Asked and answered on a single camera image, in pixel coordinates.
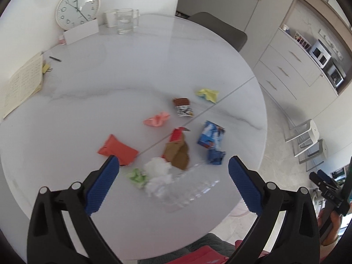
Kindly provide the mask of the person's right hand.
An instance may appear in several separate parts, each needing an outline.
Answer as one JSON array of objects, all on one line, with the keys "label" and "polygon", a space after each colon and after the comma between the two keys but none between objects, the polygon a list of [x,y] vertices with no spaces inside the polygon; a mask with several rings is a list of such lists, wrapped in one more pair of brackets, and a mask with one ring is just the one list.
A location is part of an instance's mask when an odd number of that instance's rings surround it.
[{"label": "person's right hand", "polygon": [[328,234],[326,235],[325,239],[320,240],[321,245],[328,246],[338,239],[338,233],[341,227],[341,220],[341,215],[337,214],[337,212],[333,210],[330,214],[330,224],[328,225],[330,229],[327,230]]}]

